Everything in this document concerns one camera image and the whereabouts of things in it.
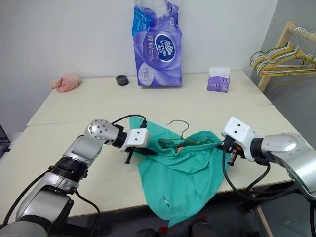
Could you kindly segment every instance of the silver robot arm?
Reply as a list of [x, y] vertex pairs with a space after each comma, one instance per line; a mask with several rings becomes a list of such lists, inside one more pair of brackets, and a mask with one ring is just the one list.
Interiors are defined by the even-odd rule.
[[316, 200], [316, 152], [300, 135], [284, 133], [259, 138], [235, 117], [230, 118], [222, 134], [242, 147], [248, 161], [267, 161], [284, 167], [305, 198]]
[[52, 227], [65, 223], [74, 201], [68, 196], [87, 177], [88, 168], [100, 154], [103, 144], [129, 148], [146, 147], [145, 128], [124, 132], [123, 127], [104, 119], [93, 120], [62, 158], [51, 166], [18, 208], [15, 222], [0, 230], [0, 237], [45, 237]]

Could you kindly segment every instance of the wooden clothes rack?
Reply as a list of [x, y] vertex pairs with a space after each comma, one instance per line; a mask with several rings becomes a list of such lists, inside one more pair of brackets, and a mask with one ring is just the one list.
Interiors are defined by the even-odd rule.
[[[278, 39], [278, 42], [276, 44], [276, 48], [280, 48], [280, 47], [286, 47], [287, 43], [290, 40], [290, 37], [292, 34], [298, 34], [303, 36], [304, 33], [306, 32], [306, 29], [301, 28], [300, 30], [295, 30], [298, 26], [296, 25], [295, 21], [288, 21], [280, 35], [280, 38]], [[311, 32], [305, 37], [308, 40], [314, 41], [316, 42], [316, 33], [315, 32]], [[264, 76], [261, 77], [259, 84], [258, 84], [258, 88], [263, 92], [266, 87], [267, 84], [270, 81], [271, 76]]]

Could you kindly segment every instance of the purple tissue box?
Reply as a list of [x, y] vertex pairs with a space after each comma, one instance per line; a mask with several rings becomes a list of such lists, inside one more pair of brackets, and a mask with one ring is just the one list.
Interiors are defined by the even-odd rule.
[[207, 90], [228, 92], [229, 78], [220, 76], [209, 77]]

